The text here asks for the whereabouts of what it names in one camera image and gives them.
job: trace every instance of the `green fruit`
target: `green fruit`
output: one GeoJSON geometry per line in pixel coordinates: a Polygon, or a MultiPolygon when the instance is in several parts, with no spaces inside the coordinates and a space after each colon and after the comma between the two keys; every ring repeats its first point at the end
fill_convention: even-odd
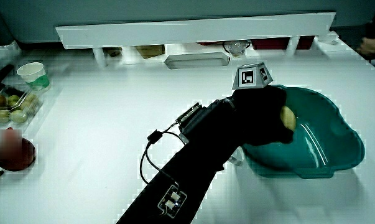
{"type": "Polygon", "coordinates": [[[32,103],[34,106],[37,106],[37,105],[38,105],[38,102],[39,102],[38,97],[35,96],[34,94],[31,94],[31,93],[28,94],[28,95],[25,97],[24,101],[29,101],[29,102],[32,103]]]}
{"type": "Polygon", "coordinates": [[[27,113],[29,114],[35,114],[36,112],[36,105],[29,101],[22,102],[19,108],[23,111],[27,110],[27,113]]]}
{"type": "Polygon", "coordinates": [[[19,101],[20,100],[20,97],[16,96],[16,95],[11,95],[8,99],[8,101],[19,101]]]}
{"type": "Polygon", "coordinates": [[[0,111],[0,123],[8,123],[9,122],[9,116],[10,116],[10,112],[4,110],[4,111],[0,111]]]}
{"type": "Polygon", "coordinates": [[[19,124],[27,121],[27,115],[21,110],[13,111],[10,115],[10,118],[12,121],[19,123],[19,124]]]}
{"type": "Polygon", "coordinates": [[[17,101],[8,101],[7,102],[7,106],[9,106],[9,107],[15,107],[17,105],[17,101]]]}

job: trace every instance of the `gray wall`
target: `gray wall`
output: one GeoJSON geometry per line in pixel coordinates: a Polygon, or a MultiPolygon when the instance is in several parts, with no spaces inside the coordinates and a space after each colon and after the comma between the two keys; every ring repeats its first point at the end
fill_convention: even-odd
{"type": "Polygon", "coordinates": [[[58,42],[55,27],[64,25],[324,11],[336,11],[333,27],[363,25],[375,0],[0,0],[5,23],[23,43],[58,42]]]}

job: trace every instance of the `plastic basin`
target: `plastic basin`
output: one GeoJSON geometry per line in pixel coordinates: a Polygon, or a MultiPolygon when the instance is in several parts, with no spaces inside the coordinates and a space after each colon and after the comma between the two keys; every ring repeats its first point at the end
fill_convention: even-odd
{"type": "Polygon", "coordinates": [[[297,127],[290,144],[243,146],[256,173],[269,178],[330,178],[336,170],[350,169],[364,159],[362,140],[330,99],[306,88],[274,86],[287,92],[286,106],[295,113],[297,127]]]}

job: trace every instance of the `green cup label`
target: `green cup label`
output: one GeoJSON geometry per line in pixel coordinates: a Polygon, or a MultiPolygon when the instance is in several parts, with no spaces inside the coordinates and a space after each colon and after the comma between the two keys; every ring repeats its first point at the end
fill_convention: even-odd
{"type": "Polygon", "coordinates": [[[46,75],[42,75],[35,81],[27,83],[33,90],[42,90],[49,86],[49,79],[46,75]]]}

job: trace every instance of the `white paper cup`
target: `white paper cup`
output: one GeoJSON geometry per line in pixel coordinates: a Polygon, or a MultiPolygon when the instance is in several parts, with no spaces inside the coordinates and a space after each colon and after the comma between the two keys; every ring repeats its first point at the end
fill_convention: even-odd
{"type": "Polygon", "coordinates": [[[48,90],[50,88],[49,79],[42,63],[32,62],[25,64],[17,69],[17,74],[33,90],[48,90]]]}

